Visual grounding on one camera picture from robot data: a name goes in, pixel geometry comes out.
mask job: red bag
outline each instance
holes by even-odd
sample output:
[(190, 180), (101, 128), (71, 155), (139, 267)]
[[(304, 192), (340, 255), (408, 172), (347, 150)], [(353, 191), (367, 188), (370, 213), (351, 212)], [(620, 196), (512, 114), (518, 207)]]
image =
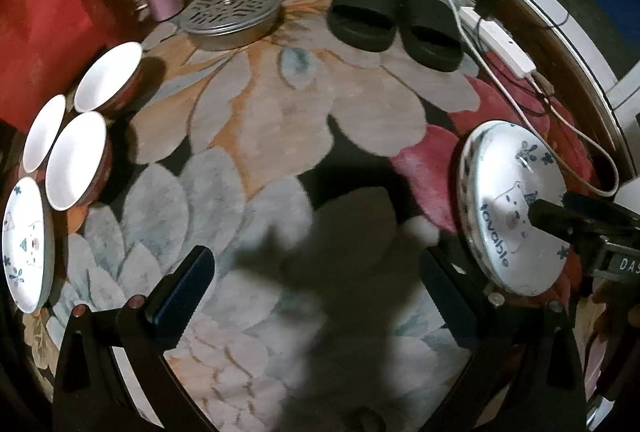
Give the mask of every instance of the red bag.
[[(40, 108), (66, 92), (99, 50), (132, 39), (130, 12), (120, 8), (110, 15), (121, 5), (122, 0), (0, 0), (0, 119), (27, 132)], [(123, 18), (132, 24), (116, 29)]]

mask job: metal tin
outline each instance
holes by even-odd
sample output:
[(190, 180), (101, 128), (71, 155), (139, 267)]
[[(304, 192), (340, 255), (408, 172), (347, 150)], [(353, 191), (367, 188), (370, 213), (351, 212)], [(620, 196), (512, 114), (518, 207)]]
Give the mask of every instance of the metal tin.
[(268, 33), (279, 11), (280, 0), (194, 0), (180, 28), (202, 49), (234, 49)]

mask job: black slipper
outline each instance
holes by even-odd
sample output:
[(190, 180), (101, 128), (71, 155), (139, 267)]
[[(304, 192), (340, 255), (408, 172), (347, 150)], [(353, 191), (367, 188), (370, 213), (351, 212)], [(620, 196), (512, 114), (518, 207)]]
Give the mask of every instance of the black slipper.
[(440, 0), (405, 0), (400, 36), (406, 53), (416, 62), (441, 72), (460, 66), (460, 32), (450, 7)]
[(345, 44), (382, 52), (394, 41), (398, 5), (399, 0), (333, 0), (326, 21)]

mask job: screw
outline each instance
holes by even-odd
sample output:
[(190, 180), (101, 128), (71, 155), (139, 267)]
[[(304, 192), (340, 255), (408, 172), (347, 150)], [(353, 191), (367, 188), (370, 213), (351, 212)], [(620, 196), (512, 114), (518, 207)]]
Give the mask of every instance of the screw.
[(562, 313), (564, 311), (564, 307), (557, 300), (551, 300), (549, 302), (549, 309), (551, 309), (554, 313)]
[(87, 309), (88, 307), (86, 306), (86, 304), (78, 304), (76, 307), (73, 308), (73, 310), (71, 311), (71, 314), (73, 314), (73, 316), (78, 318), (84, 315)]
[(144, 295), (133, 295), (128, 301), (127, 306), (131, 309), (138, 309), (145, 304), (146, 298)]
[(487, 300), (489, 300), (489, 302), (491, 302), (491, 305), (494, 307), (500, 307), (502, 304), (504, 304), (504, 296), (502, 296), (502, 294), (498, 293), (497, 291), (489, 293)]

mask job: floral rug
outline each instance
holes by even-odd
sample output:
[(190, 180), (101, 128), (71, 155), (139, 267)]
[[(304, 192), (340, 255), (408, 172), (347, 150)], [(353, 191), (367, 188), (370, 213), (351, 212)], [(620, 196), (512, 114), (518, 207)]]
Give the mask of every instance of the floral rug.
[[(399, 40), (381, 54), (341, 43), (324, 21), (330, 1), (283, 0), (284, 23), (241, 49), (197, 49), (170, 22), (146, 39), (161, 85), (111, 126), (100, 203), (64, 242), (50, 305), (24, 316), (44, 383), (75, 304), (148, 294), (203, 244), (216, 276), (166, 359), (220, 430), (347, 431), (365, 406), (386, 430), (415, 431), (439, 405), (469, 353), (417, 256), (459, 233), (451, 185), (465, 135), (518, 118), (468, 56), (443, 74)], [(592, 179), (575, 135), (488, 56), (537, 130)], [(566, 302), (579, 279), (571, 256), (540, 300)]]

